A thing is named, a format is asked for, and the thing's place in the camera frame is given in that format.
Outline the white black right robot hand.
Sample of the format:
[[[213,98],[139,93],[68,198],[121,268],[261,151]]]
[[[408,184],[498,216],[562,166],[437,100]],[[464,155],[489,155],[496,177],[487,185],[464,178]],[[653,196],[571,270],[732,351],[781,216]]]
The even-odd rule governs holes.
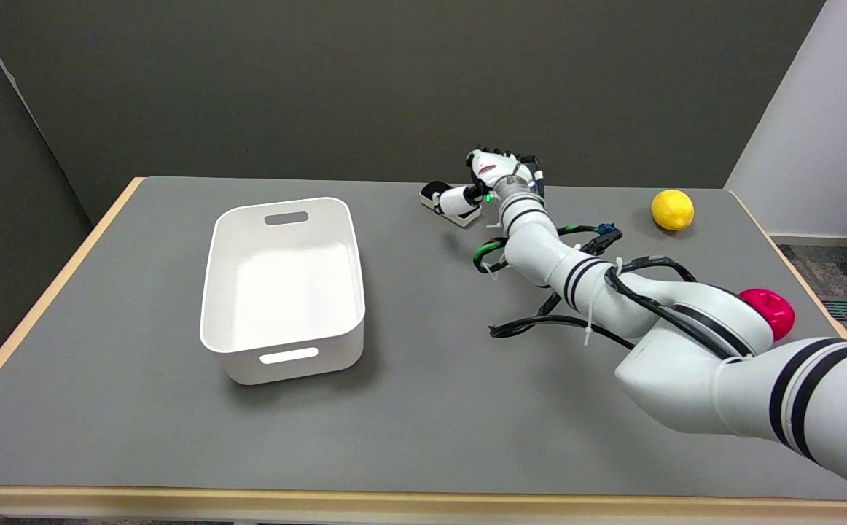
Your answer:
[[[453,187],[444,182],[430,182],[419,192],[421,205],[466,227],[479,218],[484,203],[496,199],[496,183],[511,175],[520,177],[531,192],[542,200],[545,198],[544,175],[536,156],[478,147],[468,152],[466,167],[470,170],[469,184]]]

